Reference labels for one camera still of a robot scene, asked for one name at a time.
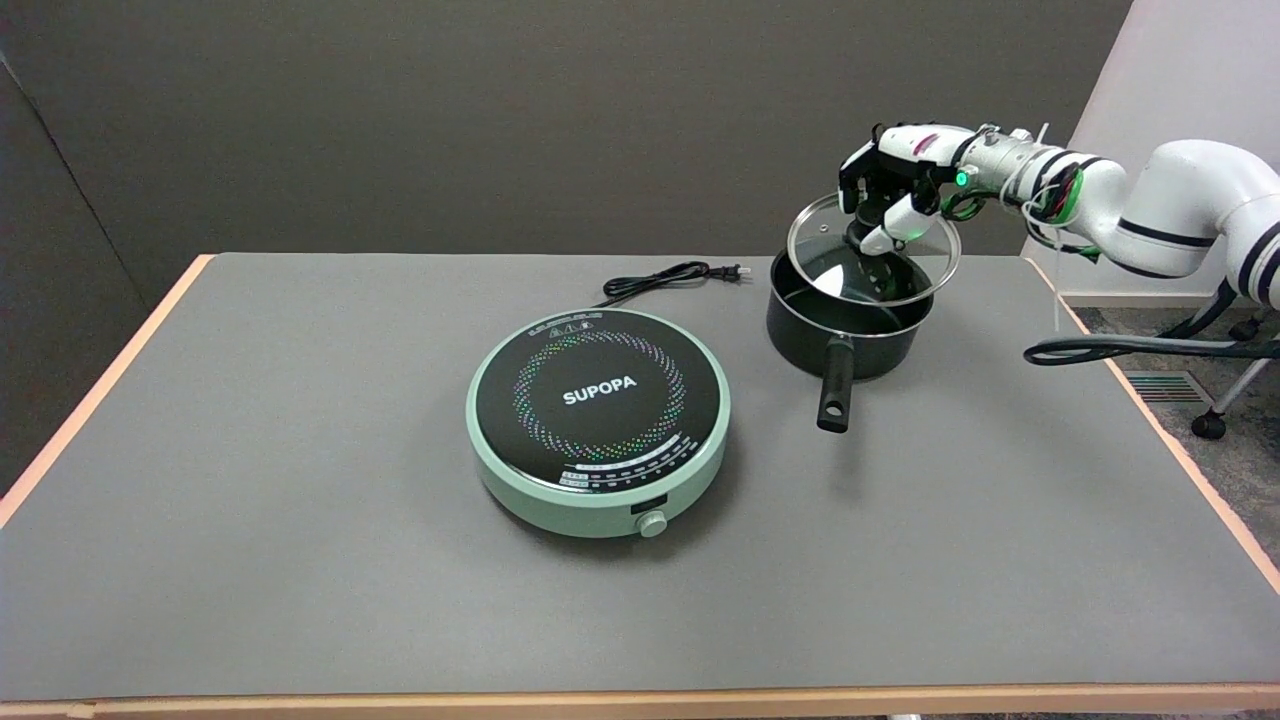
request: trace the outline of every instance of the black handle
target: black handle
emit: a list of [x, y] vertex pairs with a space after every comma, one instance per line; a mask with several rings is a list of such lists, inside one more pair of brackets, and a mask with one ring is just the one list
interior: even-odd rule
[[854, 392], [854, 346], [844, 338], [831, 338], [823, 355], [822, 402], [818, 427], [828, 433], [849, 429], [849, 398]]

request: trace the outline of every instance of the supopa logo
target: supopa logo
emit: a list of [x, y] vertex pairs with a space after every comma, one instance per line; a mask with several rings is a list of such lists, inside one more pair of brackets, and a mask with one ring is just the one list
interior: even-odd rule
[[604, 380], [599, 384], [586, 386], [581, 389], [575, 389], [573, 392], [566, 392], [561, 397], [564, 398], [564, 405], [573, 405], [576, 402], [586, 402], [598, 395], [609, 395], [628, 387], [636, 387], [636, 382], [631, 379], [631, 375], [622, 375], [621, 378], [613, 378], [612, 380]]

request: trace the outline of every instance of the floor vent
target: floor vent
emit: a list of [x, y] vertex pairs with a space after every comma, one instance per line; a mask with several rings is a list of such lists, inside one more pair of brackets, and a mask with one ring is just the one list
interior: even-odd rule
[[1138, 397], [1149, 405], [1202, 407], [1213, 402], [1187, 372], [1130, 370], [1125, 377], [1138, 391]]

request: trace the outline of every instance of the glass lid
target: glass lid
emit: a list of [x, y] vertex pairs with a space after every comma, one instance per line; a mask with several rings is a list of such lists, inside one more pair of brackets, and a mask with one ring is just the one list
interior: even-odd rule
[[881, 231], [893, 250], [863, 250], [887, 209], [865, 200], [849, 215], [836, 193], [817, 200], [791, 223], [791, 264], [820, 292], [856, 305], [895, 307], [933, 295], [955, 274], [960, 233], [948, 220], [933, 217], [932, 227], [909, 242], [892, 241]]

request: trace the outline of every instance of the table edge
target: table edge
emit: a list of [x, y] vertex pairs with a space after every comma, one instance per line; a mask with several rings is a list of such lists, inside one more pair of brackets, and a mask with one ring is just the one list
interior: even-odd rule
[[[200, 255], [164, 300], [147, 316], [124, 350], [108, 366], [76, 406], [54, 437], [0, 498], [0, 528], [13, 518], [49, 468], [129, 364], [151, 340], [187, 290], [216, 255]], [[1048, 275], [1030, 258], [1024, 258], [1050, 290]], [[1071, 320], [1089, 329], [1066, 302]], [[1130, 400], [1142, 410], [1156, 436], [1165, 443], [1204, 496], [1219, 519], [1245, 551], [1258, 571], [1280, 594], [1280, 569], [1262, 550], [1240, 516], [1210, 484], [1204, 473], [1178, 441], [1161, 427], [1155, 414], [1112, 360], [1103, 360]], [[228, 717], [288, 717], [328, 720], [352, 712], [366, 720], [392, 720], [412, 712], [433, 719], [486, 720], [666, 720], [710, 717], [814, 717], [842, 715], [955, 714], [955, 712], [1179, 712], [1189, 710], [1252, 710], [1280, 706], [1276, 683], [1185, 683], [1185, 684], [1033, 684], [948, 685], [899, 688], [803, 688], [681, 692], [594, 693], [462, 693], [462, 694], [360, 694], [360, 696], [247, 696], [223, 698], [145, 698], [104, 701], [0, 702], [0, 717], [24, 720], [45, 717], [160, 717], [180, 715], [186, 720]]]
[[227, 720], [700, 720], [954, 712], [1265, 710], [1280, 684], [1069, 684], [682, 692], [257, 696], [0, 703], [0, 717]]
[[[1041, 269], [1036, 260], [1030, 258], [1023, 258], [1023, 260], [1027, 260], [1033, 268], [1036, 268], [1036, 272], [1039, 273], [1041, 279], [1044, 281], [1044, 284], [1047, 284], [1050, 290], [1055, 290], [1053, 281], [1044, 274], [1044, 270]], [[1080, 320], [1080, 316], [1071, 310], [1071, 306], [1061, 299], [1059, 299], [1059, 304], [1066, 310], [1068, 315], [1075, 322], [1076, 327], [1080, 328], [1080, 332], [1089, 334], [1089, 328], [1087, 328], [1084, 322]], [[1147, 423], [1151, 424], [1151, 429], [1156, 430], [1156, 436], [1165, 443], [1166, 447], [1169, 447], [1169, 452], [1174, 455], [1178, 464], [1181, 465], [1187, 475], [1190, 477], [1196, 489], [1204, 496], [1204, 500], [1208, 502], [1210, 507], [1213, 509], [1213, 512], [1217, 512], [1217, 518], [1222, 520], [1222, 524], [1225, 524], [1226, 529], [1230, 530], [1235, 542], [1242, 550], [1244, 550], [1245, 555], [1249, 556], [1249, 560], [1253, 561], [1253, 565], [1260, 573], [1262, 573], [1262, 577], [1266, 578], [1267, 583], [1271, 584], [1271, 589], [1274, 589], [1276, 594], [1280, 594], [1280, 569], [1277, 569], [1275, 562], [1271, 561], [1267, 552], [1262, 550], [1262, 544], [1258, 542], [1258, 538], [1253, 537], [1253, 532], [1251, 532], [1248, 525], [1244, 524], [1244, 520], [1242, 520], [1235, 510], [1233, 510], [1231, 506], [1222, 500], [1222, 496], [1219, 495], [1217, 489], [1208, 482], [1208, 478], [1204, 477], [1204, 471], [1201, 470], [1199, 465], [1197, 465], [1194, 460], [1192, 460], [1190, 454], [1187, 452], [1183, 443], [1174, 436], [1169, 434], [1169, 430], [1160, 424], [1160, 420], [1156, 419], [1156, 414], [1151, 411], [1151, 406], [1142, 400], [1138, 391], [1134, 389], [1133, 383], [1129, 382], [1129, 378], [1125, 377], [1124, 370], [1116, 365], [1115, 360], [1103, 360], [1103, 363], [1111, 370], [1111, 374], [1115, 375], [1120, 387], [1129, 393], [1129, 398], [1133, 400], [1134, 405], [1142, 410], [1143, 416], [1147, 418]]]
[[142, 347], [146, 346], [147, 341], [151, 340], [151, 336], [155, 334], [160, 323], [169, 316], [169, 313], [173, 311], [174, 306], [178, 305], [178, 301], [182, 300], [182, 296], [187, 292], [187, 288], [196, 282], [196, 278], [200, 277], [200, 273], [214, 258], [214, 255], [196, 256], [191, 265], [187, 266], [187, 270], [182, 274], [182, 277], [178, 278], [178, 282], [169, 288], [169, 292], [165, 293], [160, 304], [156, 305], [156, 309], [147, 315], [142, 327], [138, 328], [138, 332], [133, 333], [133, 337], [124, 345], [120, 354], [115, 356], [115, 360], [113, 360], [110, 365], [108, 365], [106, 372], [97, 378], [93, 387], [90, 388], [88, 393], [79, 401], [78, 405], [76, 405], [76, 409], [72, 410], [72, 414], [63, 420], [63, 424], [58, 428], [58, 432], [54, 433], [54, 437], [49, 438], [49, 442], [46, 442], [45, 447], [40, 450], [36, 459], [27, 465], [27, 469], [23, 470], [20, 475], [18, 475], [18, 479], [13, 483], [13, 487], [9, 488], [9, 492], [6, 492], [4, 497], [0, 497], [0, 529], [5, 527], [5, 524], [13, 518], [14, 512], [18, 511], [18, 507], [22, 506], [23, 501], [26, 501], [31, 492], [36, 489], [36, 484], [38, 484], [45, 477], [45, 473], [49, 471], [49, 468], [51, 468], [54, 461], [58, 460], [58, 456], [61, 455], [63, 450], [70, 445], [76, 433], [84, 427], [84, 423], [88, 421], [90, 415], [97, 410], [99, 404], [102, 402], [106, 393], [115, 387], [116, 380], [119, 380], [120, 375], [124, 374], [124, 370], [129, 368], [133, 359], [138, 356], [138, 352], [142, 352]]

